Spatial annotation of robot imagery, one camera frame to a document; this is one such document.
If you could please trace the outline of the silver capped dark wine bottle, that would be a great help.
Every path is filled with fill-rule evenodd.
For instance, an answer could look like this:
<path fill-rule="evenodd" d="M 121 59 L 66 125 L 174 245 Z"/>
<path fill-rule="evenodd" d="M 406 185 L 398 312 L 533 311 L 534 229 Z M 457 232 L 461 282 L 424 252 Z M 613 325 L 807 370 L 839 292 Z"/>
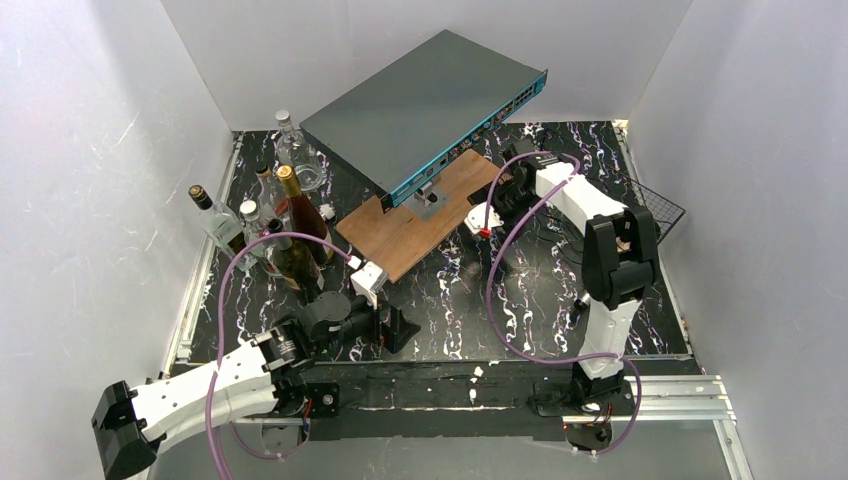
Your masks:
<path fill-rule="evenodd" d="M 323 293 L 323 274 L 303 241 L 272 239 L 268 252 L 271 264 L 305 303 L 314 302 Z"/>

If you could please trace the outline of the clear gold label liquor bottle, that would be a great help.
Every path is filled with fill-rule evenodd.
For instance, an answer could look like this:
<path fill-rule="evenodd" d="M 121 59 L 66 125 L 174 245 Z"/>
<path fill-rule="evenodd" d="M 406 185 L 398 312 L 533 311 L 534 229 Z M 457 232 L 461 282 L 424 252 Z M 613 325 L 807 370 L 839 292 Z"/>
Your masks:
<path fill-rule="evenodd" d="M 201 185 L 191 186 L 188 195 L 199 209 L 201 227 L 230 260 L 246 250 L 246 233 L 229 207 L 215 201 Z"/>

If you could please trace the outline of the clear silver capped bottle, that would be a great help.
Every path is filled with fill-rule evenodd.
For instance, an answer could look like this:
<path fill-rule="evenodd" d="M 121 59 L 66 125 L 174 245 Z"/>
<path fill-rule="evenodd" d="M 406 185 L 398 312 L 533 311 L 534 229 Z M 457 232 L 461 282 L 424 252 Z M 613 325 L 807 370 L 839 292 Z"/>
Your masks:
<path fill-rule="evenodd" d="M 245 232 L 249 243 L 267 235 L 266 227 L 262 223 L 259 206 L 255 201 L 246 200 L 242 202 L 239 206 L 239 213 L 244 221 Z M 250 253 L 268 275 L 277 275 L 278 271 L 270 260 L 271 247 L 272 244 L 270 241 L 264 242 L 253 247 Z"/>

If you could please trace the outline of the gold capped wine bottle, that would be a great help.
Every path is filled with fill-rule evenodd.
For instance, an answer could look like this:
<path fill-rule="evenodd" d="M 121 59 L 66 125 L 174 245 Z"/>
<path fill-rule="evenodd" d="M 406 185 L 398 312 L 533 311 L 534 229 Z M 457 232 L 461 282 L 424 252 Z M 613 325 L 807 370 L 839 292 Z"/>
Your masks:
<path fill-rule="evenodd" d="M 330 230 L 317 208 L 303 192 L 293 167 L 290 165 L 278 167 L 276 177 L 288 198 L 294 230 L 331 243 Z"/>

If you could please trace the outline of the dark bottle brown label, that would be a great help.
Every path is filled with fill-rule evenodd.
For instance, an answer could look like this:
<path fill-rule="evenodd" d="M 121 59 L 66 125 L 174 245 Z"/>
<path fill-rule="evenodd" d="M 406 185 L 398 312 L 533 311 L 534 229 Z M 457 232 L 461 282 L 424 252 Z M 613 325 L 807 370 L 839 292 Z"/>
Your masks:
<path fill-rule="evenodd" d="M 578 312 L 583 312 L 589 308 L 590 304 L 590 296 L 581 296 L 574 301 L 573 306 Z"/>

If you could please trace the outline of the clear bottle black gold label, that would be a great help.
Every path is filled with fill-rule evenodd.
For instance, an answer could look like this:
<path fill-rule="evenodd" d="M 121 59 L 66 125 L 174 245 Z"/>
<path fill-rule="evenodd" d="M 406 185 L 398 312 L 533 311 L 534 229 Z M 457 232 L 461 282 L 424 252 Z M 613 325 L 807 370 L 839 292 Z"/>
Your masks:
<path fill-rule="evenodd" d="M 257 204 L 260 207 L 262 218 L 270 221 L 272 218 L 285 220 L 288 213 L 288 197 L 282 185 L 271 174 L 271 169 L 263 165 L 256 170 L 260 184 L 260 193 Z"/>

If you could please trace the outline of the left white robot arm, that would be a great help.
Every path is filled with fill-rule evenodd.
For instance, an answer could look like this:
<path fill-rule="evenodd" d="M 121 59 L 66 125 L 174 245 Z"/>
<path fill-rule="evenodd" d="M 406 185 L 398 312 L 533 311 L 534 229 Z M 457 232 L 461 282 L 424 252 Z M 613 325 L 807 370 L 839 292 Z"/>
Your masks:
<path fill-rule="evenodd" d="M 374 308 L 363 296 L 325 292 L 221 361 L 134 387 L 113 383 L 91 419 L 103 475 L 128 479 L 208 428 L 290 403 L 318 404 L 302 374 L 324 349 L 363 338 L 395 354 L 420 330 L 391 304 Z"/>

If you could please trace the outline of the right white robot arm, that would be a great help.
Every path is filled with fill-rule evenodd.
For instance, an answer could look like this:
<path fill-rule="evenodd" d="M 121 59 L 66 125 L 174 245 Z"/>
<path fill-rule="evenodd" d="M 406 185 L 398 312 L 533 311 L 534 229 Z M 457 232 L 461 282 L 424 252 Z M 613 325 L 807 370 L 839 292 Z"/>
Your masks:
<path fill-rule="evenodd" d="M 566 399 L 597 402 L 620 391 L 622 356 L 632 321 L 659 272 L 657 227 L 651 212 L 612 199 L 580 174 L 568 154 L 539 151 L 530 140 L 509 144 L 505 160 L 479 204 L 467 214 L 468 230 L 487 238 L 515 220 L 515 236 L 544 206 L 558 210 L 583 234 L 580 277 L 585 292 L 575 302 L 589 313 Z"/>

